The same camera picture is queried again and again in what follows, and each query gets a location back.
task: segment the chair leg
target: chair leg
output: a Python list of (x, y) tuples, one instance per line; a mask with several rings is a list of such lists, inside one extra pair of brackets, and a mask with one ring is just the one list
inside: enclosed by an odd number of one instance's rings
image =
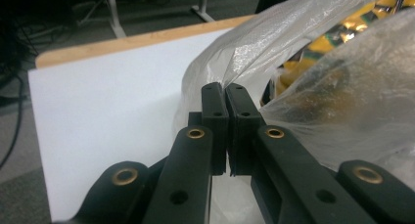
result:
[(116, 1), (115, 0), (109, 0), (109, 2), (110, 2), (110, 8), (111, 8), (110, 24), (111, 24), (111, 27), (113, 29), (113, 32), (115, 33), (116, 38), (126, 37), (125, 32), (122, 29), (121, 24), (119, 23), (118, 11), (116, 9)]

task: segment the black plastic part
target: black plastic part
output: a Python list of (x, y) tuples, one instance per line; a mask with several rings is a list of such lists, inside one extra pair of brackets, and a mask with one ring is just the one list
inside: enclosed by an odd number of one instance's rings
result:
[(229, 114), (222, 86), (217, 82), (202, 88), (202, 125), (213, 133), (212, 174), (222, 175), (226, 171)]
[(202, 125), (202, 113), (201, 112), (189, 112), (189, 119), (187, 125)]
[(282, 200), (262, 164), (253, 171), (251, 188), (266, 224), (278, 223)]
[(337, 179), (378, 223), (415, 223), (415, 193), (385, 169), (348, 161)]
[(260, 127), (254, 148), (283, 200), (279, 223), (375, 223), (289, 130)]
[(72, 220), (59, 223), (140, 223), (150, 200), (148, 168), (125, 161), (108, 168), (88, 192)]
[(230, 84), (226, 88), (226, 105), (229, 112), (228, 146), (231, 175), (251, 175), (255, 153), (253, 138), (263, 119), (248, 91), (241, 85)]
[(189, 126), (176, 137), (143, 224), (208, 224), (212, 134)]

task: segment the wooden edge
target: wooden edge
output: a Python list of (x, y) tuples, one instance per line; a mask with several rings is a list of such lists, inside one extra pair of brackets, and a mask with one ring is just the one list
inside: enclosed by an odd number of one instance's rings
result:
[(218, 22), (207, 22), (173, 29), (161, 30), (142, 35), (130, 36), (117, 40), (109, 40), (87, 45), (73, 46), (65, 49), (47, 51), (36, 58), (36, 67), (44, 68), (67, 62), (107, 55), (138, 47), (154, 45), (174, 39), (184, 38), (202, 33), (217, 31), (237, 26), (252, 16), (238, 17)]

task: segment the screw hole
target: screw hole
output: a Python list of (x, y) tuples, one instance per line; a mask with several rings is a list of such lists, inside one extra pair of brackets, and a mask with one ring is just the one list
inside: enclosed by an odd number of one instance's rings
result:
[(138, 171), (135, 168), (123, 168), (117, 171), (113, 176), (113, 183), (117, 186), (124, 186), (134, 182), (138, 177)]
[(282, 138), (284, 137), (284, 132), (279, 129), (268, 129), (266, 130), (266, 135), (271, 138)]
[(184, 191), (176, 191), (170, 195), (170, 201), (176, 205), (180, 205), (186, 202), (189, 199), (189, 196)]
[(205, 136), (205, 131), (201, 129), (191, 129), (187, 132), (187, 137), (192, 139), (199, 139)]
[(353, 173), (360, 180), (372, 184), (381, 184), (384, 182), (384, 178), (377, 171), (370, 167), (356, 166), (353, 168)]
[(335, 203), (336, 197), (331, 192), (326, 190), (320, 190), (315, 193), (315, 196), (321, 201), (326, 203)]

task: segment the table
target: table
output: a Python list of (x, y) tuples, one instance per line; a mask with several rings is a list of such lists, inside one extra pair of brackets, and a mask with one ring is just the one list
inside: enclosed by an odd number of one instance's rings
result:
[(168, 155), (186, 67), (216, 37), (249, 18), (39, 56), (29, 82), (52, 221), (72, 218), (112, 164), (130, 160), (150, 166)]

